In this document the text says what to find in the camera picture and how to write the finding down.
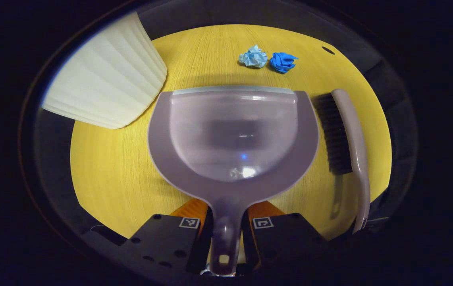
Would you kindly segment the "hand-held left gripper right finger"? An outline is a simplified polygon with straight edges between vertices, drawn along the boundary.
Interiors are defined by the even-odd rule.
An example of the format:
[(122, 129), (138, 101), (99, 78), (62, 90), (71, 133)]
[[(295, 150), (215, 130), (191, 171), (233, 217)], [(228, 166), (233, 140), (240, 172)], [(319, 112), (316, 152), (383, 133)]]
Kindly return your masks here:
[(316, 257), (328, 248), (327, 240), (303, 215), (285, 214), (268, 201), (248, 207), (241, 221), (241, 234), (245, 253), (242, 274)]

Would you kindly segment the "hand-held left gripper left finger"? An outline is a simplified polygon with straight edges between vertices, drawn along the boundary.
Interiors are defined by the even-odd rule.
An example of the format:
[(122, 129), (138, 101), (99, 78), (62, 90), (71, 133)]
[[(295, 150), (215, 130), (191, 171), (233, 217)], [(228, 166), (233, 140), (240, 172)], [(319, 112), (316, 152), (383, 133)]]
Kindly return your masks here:
[(170, 215), (152, 215), (121, 253), (134, 262), (199, 274), (208, 263), (211, 230), (208, 205), (192, 199)]

